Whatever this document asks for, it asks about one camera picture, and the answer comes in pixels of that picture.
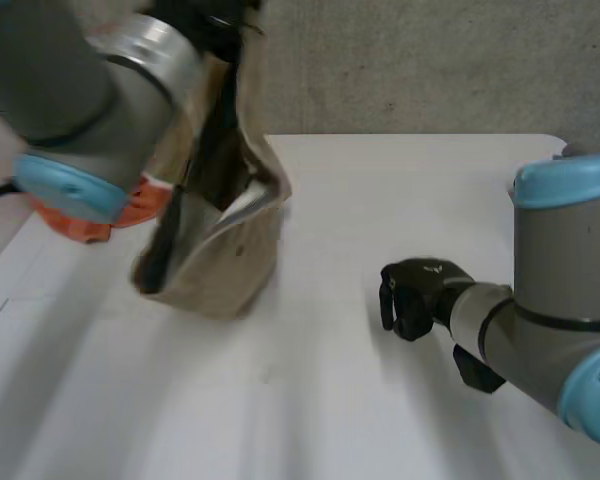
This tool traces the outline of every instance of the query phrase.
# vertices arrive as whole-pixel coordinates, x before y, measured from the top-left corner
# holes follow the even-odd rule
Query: light blue joint cap
[[[558,416],[600,443],[600,349],[578,365],[562,387]]]
[[[516,176],[513,204],[557,208],[600,198],[600,154],[532,163]]]
[[[22,155],[14,170],[22,190],[72,218],[115,223],[127,204],[127,194],[120,187],[47,158]]]

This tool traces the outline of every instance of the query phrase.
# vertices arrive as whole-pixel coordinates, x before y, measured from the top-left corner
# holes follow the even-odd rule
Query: robotic arm
[[[212,52],[239,56],[243,0],[159,0],[99,52],[63,0],[0,0],[0,116],[29,145],[18,188],[112,223]]]
[[[600,443],[600,153],[526,166],[513,201],[515,291],[409,259],[382,271],[383,326],[415,341],[443,325],[467,385],[509,381]]]

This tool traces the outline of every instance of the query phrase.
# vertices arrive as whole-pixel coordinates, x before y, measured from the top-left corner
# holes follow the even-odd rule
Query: gray wall
[[[88,27],[144,3],[73,1]],[[600,141],[600,0],[269,0],[267,13],[274,133]]]

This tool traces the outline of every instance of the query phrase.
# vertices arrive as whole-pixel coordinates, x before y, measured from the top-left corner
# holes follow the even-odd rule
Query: tabletop
[[[249,314],[140,298],[153,222],[85,246],[32,216],[0,255],[0,480],[600,479],[600,446],[510,384],[466,387],[442,328],[382,330],[381,268],[513,281],[507,186],[545,135],[277,136],[280,259]]]

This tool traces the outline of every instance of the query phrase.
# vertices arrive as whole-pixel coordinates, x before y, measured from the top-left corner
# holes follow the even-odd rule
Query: beige fabric bag
[[[132,272],[145,297],[208,317],[235,317],[264,285],[276,262],[281,207],[291,194],[262,129],[264,37],[254,27],[255,11],[248,19],[237,74],[235,66],[209,58],[208,82],[192,92],[191,111],[157,150],[152,173],[181,181]],[[237,128],[226,128],[231,115],[226,108],[218,114],[219,105],[233,105],[232,98]]]

